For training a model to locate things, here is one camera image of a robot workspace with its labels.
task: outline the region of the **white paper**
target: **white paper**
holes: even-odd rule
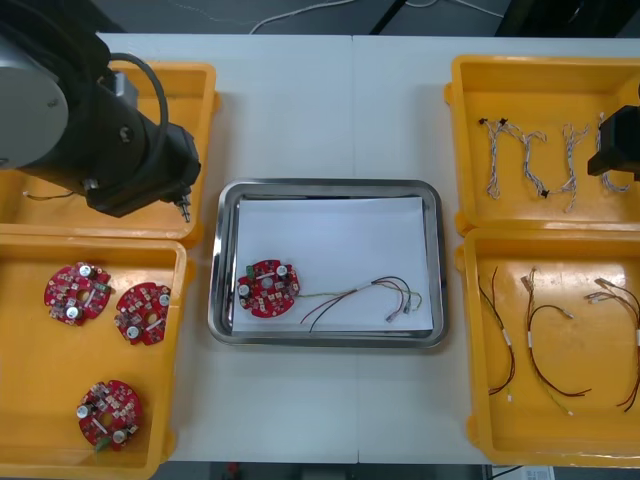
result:
[[[421,198],[242,201],[239,209],[236,280],[247,265],[280,260],[295,268],[302,295],[351,290],[391,275],[423,298],[413,311],[414,295],[411,313],[389,323],[385,318],[400,305],[400,293],[370,287],[328,310],[314,332],[433,329]],[[288,312],[261,319],[235,297],[235,332],[308,332],[323,309],[301,325],[302,318],[331,298],[297,297]]]

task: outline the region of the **wire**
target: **wire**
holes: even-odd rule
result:
[[[478,120],[480,125],[486,125],[489,131],[489,152],[491,154],[491,173],[489,175],[489,184],[487,185],[487,194],[497,200],[500,198],[500,187],[498,186],[498,135],[508,129],[507,119],[502,118],[499,121],[489,121],[486,118]]]
[[[564,141],[567,147],[567,166],[569,167],[569,180],[565,182],[565,184],[560,187],[559,190],[556,190],[552,193],[571,193],[571,200],[569,201],[569,205],[564,209],[565,213],[571,212],[573,210],[573,206],[576,203],[576,197],[578,196],[578,181],[576,179],[576,172],[573,169],[573,149],[579,145],[584,137],[589,133],[589,125],[585,125],[584,130],[576,132],[573,129],[573,125],[570,123],[565,124],[562,127],[562,136],[564,137]]]
[[[495,475],[492,475],[491,477],[489,477],[487,480],[493,480],[494,478],[501,477],[502,475],[506,475],[507,473],[515,472],[519,468],[522,468],[522,465],[518,467],[510,468],[509,470],[505,470],[504,472],[496,473]]]
[[[407,7],[413,7],[413,8],[427,8],[427,7],[434,6],[436,3],[438,3],[438,1],[439,0],[431,0],[430,2],[427,2],[427,3],[406,2],[405,5]],[[465,2],[463,0],[450,0],[450,1],[453,3],[457,3],[458,5],[462,5],[463,7],[472,8],[474,10],[478,10],[479,12],[492,15],[494,17],[504,18],[504,15],[500,15],[499,13],[492,12],[491,10],[487,10],[486,8],[479,7],[478,5],[474,5],[473,3]]]
[[[401,282],[402,284],[405,285],[406,290],[404,290],[403,288],[401,288],[396,282],[394,282],[393,280],[390,279],[394,279],[394,280],[398,280],[399,282]],[[387,277],[380,277],[377,278],[373,281],[371,281],[369,284],[363,286],[363,287],[359,287],[359,288],[353,288],[351,290],[347,290],[344,292],[337,292],[337,293],[314,293],[314,294],[309,294],[309,295],[298,295],[298,297],[302,297],[302,298],[312,298],[312,297],[318,297],[318,296],[325,296],[325,295],[330,295],[333,296],[334,298],[330,298],[329,300],[327,300],[326,302],[321,303],[320,305],[318,305],[317,307],[315,307],[313,310],[311,310],[310,312],[308,312],[303,318],[302,320],[300,320],[300,325],[302,325],[305,320],[307,318],[309,318],[311,315],[313,315],[315,312],[317,312],[318,310],[320,310],[322,307],[325,307],[324,310],[322,310],[322,312],[320,312],[320,314],[315,318],[315,320],[313,321],[313,323],[311,324],[311,328],[309,329],[309,333],[311,333],[313,331],[313,328],[315,327],[316,323],[318,322],[318,320],[320,320],[320,318],[327,313],[327,311],[329,311],[331,308],[333,308],[337,303],[339,303],[342,299],[353,295],[354,293],[357,292],[361,292],[363,290],[366,290],[367,288],[371,288],[371,287],[375,287],[375,286],[379,286],[379,287],[385,287],[388,288],[390,290],[395,290],[396,292],[400,293],[400,305],[398,306],[398,308],[396,310],[394,310],[391,314],[389,314],[385,320],[387,322],[392,322],[400,313],[404,313],[404,314],[408,314],[411,311],[416,311],[420,308],[420,306],[422,305],[422,295],[420,295],[417,292],[412,292],[411,288],[409,287],[409,284],[402,278],[400,277],[396,277],[396,276],[387,276]],[[415,309],[411,309],[411,296],[412,295],[417,295],[420,299],[418,306]]]
[[[511,380],[513,380],[513,377],[515,377],[516,375],[516,357],[513,352],[511,340],[509,339],[509,335],[507,334],[507,331],[504,328],[504,322],[502,321],[502,318],[500,317],[500,314],[498,313],[498,310],[496,309],[496,304],[495,304],[495,297],[496,297],[495,279],[496,279],[497,273],[498,273],[498,267],[495,268],[495,270],[493,271],[493,275],[491,277],[491,295],[492,295],[493,301],[492,299],[489,298],[489,296],[484,292],[484,290],[480,286],[480,278],[478,278],[478,288],[480,289],[480,293],[482,294],[483,298],[487,301],[487,303],[491,307],[493,316],[498,321],[498,325],[504,336],[504,342],[507,345],[507,348],[509,349],[509,375],[507,376],[507,379],[505,380],[505,382],[499,387],[489,388],[489,395],[495,395],[496,393],[500,393],[509,385],[509,383],[511,383]],[[511,401],[511,393],[508,394],[507,399]]]
[[[531,183],[536,187],[536,193],[539,197],[547,198],[549,196],[549,190],[544,186],[544,183],[540,178],[534,175],[529,169],[529,162],[531,161],[531,141],[534,138],[541,140],[542,142],[547,141],[547,136],[540,131],[531,132],[530,134],[525,134],[520,127],[513,125],[511,123],[507,124],[508,130],[507,132],[517,140],[519,140],[524,145],[524,176],[529,179]]]
[[[607,291],[593,292],[593,293],[590,293],[589,295],[586,295],[584,298],[588,300],[589,303],[592,303],[592,304],[598,303],[604,300],[615,299],[615,300],[618,300],[623,305],[626,305],[627,307],[629,307],[635,316],[636,338],[640,338],[639,336],[640,335],[640,301],[638,300],[638,297],[636,297],[630,290],[624,287],[620,287],[615,283],[610,282],[609,280],[606,280],[604,278],[597,278],[595,280],[595,283],[598,286],[607,289]],[[616,295],[615,293],[613,293],[611,291],[611,289],[613,288],[620,290],[622,292],[625,292],[627,295],[633,298],[633,301],[636,304],[637,310],[636,308],[633,307],[633,305],[631,305],[631,303],[626,298],[623,298],[620,295]],[[640,345],[637,345],[636,347],[636,382],[633,388],[631,389],[631,393],[629,394],[629,396],[623,402],[616,404],[616,407],[623,407],[628,404],[624,409],[624,413],[627,413],[629,410],[631,410],[631,407],[633,407],[633,404],[636,401],[636,397],[638,396],[639,388],[640,388]]]
[[[565,315],[566,317],[569,318],[573,318],[573,315],[571,313],[569,313],[567,310],[565,310],[564,308],[558,307],[556,305],[551,305],[551,304],[545,304],[545,305],[541,305],[537,308],[535,307],[535,272],[536,272],[536,268],[532,268],[531,271],[529,272],[528,276],[522,277],[522,283],[524,284],[525,288],[528,290],[529,292],[529,303],[527,305],[527,338],[528,338],[528,342],[529,342],[529,360],[531,362],[531,365],[533,366],[533,369],[536,373],[536,377],[538,378],[538,380],[540,381],[540,383],[542,384],[542,386],[544,387],[545,391],[547,392],[547,394],[549,395],[549,398],[551,398],[551,400],[553,400],[553,402],[561,409],[563,410],[566,414],[568,415],[573,415],[573,412],[571,410],[569,410],[567,407],[565,407],[562,403],[560,403],[560,401],[553,395],[553,393],[551,392],[551,390],[549,390],[548,387],[551,387],[553,390],[555,390],[556,392],[560,393],[561,395],[564,395],[566,397],[583,397],[587,392],[591,391],[591,389],[587,389],[587,390],[583,390],[580,392],[575,392],[575,393],[571,393],[571,392],[564,392],[562,390],[560,390],[558,387],[556,387],[554,384],[552,384],[540,371],[540,368],[538,368],[538,365],[536,363],[536,359],[533,355],[533,336],[531,333],[531,326],[533,324],[533,318],[535,317],[536,313],[538,313],[540,310],[545,309],[545,308],[552,308],[554,310],[557,310],[559,312],[561,312],[563,315]]]
[[[22,192],[22,195],[24,197],[27,197],[29,200],[35,200],[36,202],[44,202],[46,200],[54,200],[56,198],[69,198],[75,194],[76,192],[72,192],[71,190],[69,190],[67,193],[63,193],[61,195],[51,195],[48,197],[40,197],[38,195],[31,195],[29,191]]]
[[[281,15],[275,15],[273,17],[266,18],[264,20],[259,21],[256,25],[251,29],[249,35],[253,35],[260,28],[265,26],[268,23],[275,22],[276,20],[282,20],[284,18],[293,17],[294,15],[298,15],[299,13],[309,12],[311,10],[317,10],[319,8],[329,8],[329,7],[337,7],[339,5],[346,5],[348,3],[353,3],[356,0],[338,0],[337,2],[325,2],[325,3],[317,3],[315,5],[310,5],[308,7],[300,8],[298,10],[294,10],[292,12],[283,13]]]
[[[120,60],[136,65],[149,78],[149,81],[156,92],[158,105],[160,106],[160,124],[158,125],[158,130],[156,131],[153,143],[149,149],[149,155],[145,161],[145,165],[154,167],[158,155],[160,155],[160,152],[162,152],[162,149],[164,148],[164,143],[167,138],[167,129],[169,128],[169,106],[167,104],[167,97],[164,94],[162,84],[160,83],[160,80],[158,80],[153,69],[135,55],[131,55],[130,53],[112,53],[111,60]]]
[[[596,133],[596,152],[599,152],[600,147],[602,146],[601,127],[603,123],[604,123],[604,112],[600,112],[600,115],[598,116],[598,133]],[[602,181],[602,185],[604,185],[604,187],[607,190],[610,190],[616,193],[624,193],[628,191],[629,188],[631,187],[631,185],[623,185],[621,187],[614,185],[613,182],[611,182],[611,179],[609,178],[609,172],[605,172],[602,175],[600,175],[600,180]]]

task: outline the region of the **red circular circuit board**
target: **red circular circuit board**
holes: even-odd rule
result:
[[[76,409],[84,437],[99,449],[118,451],[142,425],[142,404],[136,392],[124,382],[96,383]]]
[[[44,303],[49,315],[67,325],[82,325],[96,318],[109,303],[111,275],[85,262],[64,267],[47,284]]]
[[[292,265],[279,260],[263,260],[247,267],[238,280],[240,305],[260,318],[282,315],[293,306],[300,282]]]
[[[131,345],[153,345],[164,339],[170,295],[171,289],[153,282],[140,283],[122,295],[115,322]]]

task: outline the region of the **colorful wire bundle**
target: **colorful wire bundle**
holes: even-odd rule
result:
[[[398,283],[396,283],[396,280],[398,282],[402,283],[405,288],[400,287],[400,285],[398,285]],[[331,298],[331,299],[327,300],[324,303],[321,303],[316,308],[314,308],[309,313],[307,313],[302,318],[302,320],[300,320],[300,324],[302,325],[307,318],[309,318],[311,315],[313,315],[313,313],[317,312],[322,307],[325,307],[324,310],[322,310],[318,314],[318,316],[315,318],[315,320],[311,324],[311,328],[309,328],[309,333],[311,333],[313,331],[313,328],[315,327],[316,323],[318,323],[318,320],[320,320],[320,318],[322,318],[322,316],[325,313],[327,313],[331,308],[335,307],[338,303],[340,303],[345,298],[347,298],[347,297],[349,297],[349,296],[351,296],[351,295],[353,295],[355,293],[361,292],[363,290],[366,290],[368,288],[375,287],[375,286],[390,288],[390,289],[395,290],[395,291],[400,293],[400,305],[398,306],[398,308],[396,310],[394,310],[391,314],[389,314],[385,318],[385,320],[388,323],[391,323],[400,313],[408,314],[411,311],[418,310],[420,308],[420,306],[422,305],[422,295],[420,295],[417,292],[411,291],[411,289],[409,288],[409,285],[407,284],[407,282],[405,282],[402,278],[394,277],[394,276],[380,277],[380,278],[377,278],[376,280],[373,280],[371,283],[369,283],[369,284],[367,284],[367,285],[365,285],[363,287],[354,288],[354,289],[351,289],[351,290],[347,290],[345,292],[315,293],[315,294],[310,294],[310,295],[299,295],[299,297],[301,297],[301,298],[318,297],[318,296],[333,296],[334,297],[334,298]],[[418,302],[418,305],[416,306],[416,308],[412,309],[411,308],[411,300],[412,300],[412,297],[414,295],[419,298],[419,302]]]

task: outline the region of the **robotic arm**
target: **robotic arm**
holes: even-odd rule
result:
[[[153,70],[133,55],[111,54],[63,3],[0,0],[0,170],[60,185],[114,217],[162,200],[190,221],[200,173],[193,137],[169,123]],[[149,77],[159,125],[136,109],[135,89],[109,69],[111,60]]]

